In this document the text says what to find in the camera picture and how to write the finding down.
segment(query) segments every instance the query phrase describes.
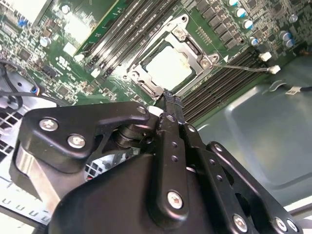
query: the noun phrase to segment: electrolytic capacitor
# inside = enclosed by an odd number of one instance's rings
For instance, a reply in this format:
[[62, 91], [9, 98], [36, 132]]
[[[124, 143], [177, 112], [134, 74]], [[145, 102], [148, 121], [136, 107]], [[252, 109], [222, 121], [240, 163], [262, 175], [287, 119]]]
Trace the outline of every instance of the electrolytic capacitor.
[[253, 24], [254, 23], [251, 20], [247, 19], [243, 22], [243, 28], [251, 29], [253, 27]]
[[283, 41], [288, 41], [292, 38], [292, 35], [289, 32], [281, 31], [279, 38]]
[[238, 18], [242, 18], [242, 17], [244, 17], [246, 15], [246, 10], [244, 8], [237, 8], [234, 11], [234, 14]]
[[257, 38], [251, 37], [249, 38], [249, 44], [252, 46], [257, 46], [259, 44], [259, 40]]
[[227, 0], [228, 6], [236, 6], [238, 4], [238, 0]]
[[49, 39], [48, 37], [42, 37], [40, 38], [40, 45], [42, 47], [48, 47], [49, 45], [51, 45], [52, 41], [51, 39]]
[[293, 47], [294, 44], [295, 44], [294, 39], [290, 39], [290, 40], [288, 40], [288, 41], [284, 41], [284, 42], [283, 42], [283, 45], [284, 45], [285, 47], [287, 47], [287, 48]]

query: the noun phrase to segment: electronic component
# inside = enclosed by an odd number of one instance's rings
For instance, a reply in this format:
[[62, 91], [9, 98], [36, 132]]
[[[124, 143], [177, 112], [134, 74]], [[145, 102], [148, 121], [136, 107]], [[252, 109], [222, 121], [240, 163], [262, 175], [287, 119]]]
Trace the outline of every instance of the electronic component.
[[58, 94], [61, 94], [63, 97], [68, 94], [69, 90], [63, 85], [58, 88]]
[[257, 2], [256, 0], [249, 0], [248, 5], [250, 8], [254, 8], [255, 6], [257, 6]]
[[247, 19], [243, 22], [243, 28], [245, 28], [245, 29], [251, 29], [253, 27], [253, 25], [254, 25], [254, 23], [249, 19]]
[[218, 16], [213, 17], [210, 21], [209, 21], [209, 25], [214, 28], [216, 27], [218, 24], [221, 23], [221, 20], [218, 18]]
[[259, 58], [264, 62], [268, 61], [271, 57], [272, 57], [272, 55], [270, 52], [265, 52], [265, 53], [259, 55]]
[[44, 65], [42, 68], [43, 73], [45, 73], [48, 77], [54, 78], [57, 76], [57, 72], [50, 67], [49, 65]]
[[235, 39], [231, 39], [230, 41], [228, 41], [225, 46], [230, 50], [232, 49], [234, 46], [237, 45], [237, 41]]
[[215, 16], [215, 12], [211, 7], [203, 13], [203, 17], [206, 20], [210, 20], [213, 16]]
[[38, 24], [52, 1], [53, 0], [32, 0], [30, 3], [25, 0], [0, 0], [0, 4], [3, 4], [6, 7], [9, 6], [9, 10], [22, 15], [25, 20], [28, 20], [32, 24], [32, 26], [35, 26]]
[[269, 35], [268, 40], [269, 41], [274, 41], [275, 40], [274, 34]]
[[40, 45], [42, 47], [48, 47], [49, 45], [51, 45], [51, 39], [49, 39], [48, 37], [40, 38]]
[[236, 6], [238, 3], [238, 0], [227, 0], [226, 3], [228, 6]]
[[31, 54], [25, 50], [24, 48], [21, 49], [19, 53], [19, 57], [25, 61], [27, 61], [30, 58]]
[[220, 24], [216, 29], [215, 29], [215, 32], [218, 34], [218, 35], [221, 35], [222, 33], [224, 33], [226, 30], [226, 27], [224, 26], [224, 24]]
[[249, 44], [252, 46], [257, 46], [259, 44], [259, 41], [257, 38], [251, 37], [249, 38]]
[[284, 45], [285, 47], [287, 47], [287, 48], [293, 47], [294, 44], [295, 44], [295, 41], [294, 41], [293, 39], [290, 39], [290, 40], [288, 40], [288, 41], [284, 41], [284, 42], [283, 42], [283, 45]]
[[221, 40], [223, 40], [223, 41], [228, 41], [230, 38], [232, 38], [232, 35], [230, 34], [230, 32], [226, 32], [226, 33], [223, 34], [220, 38], [221, 38]]
[[292, 35], [289, 32], [281, 31], [279, 38], [283, 41], [288, 41], [292, 38]]
[[246, 10], [244, 8], [237, 8], [234, 11], [234, 15], [238, 18], [242, 18], [246, 15]]

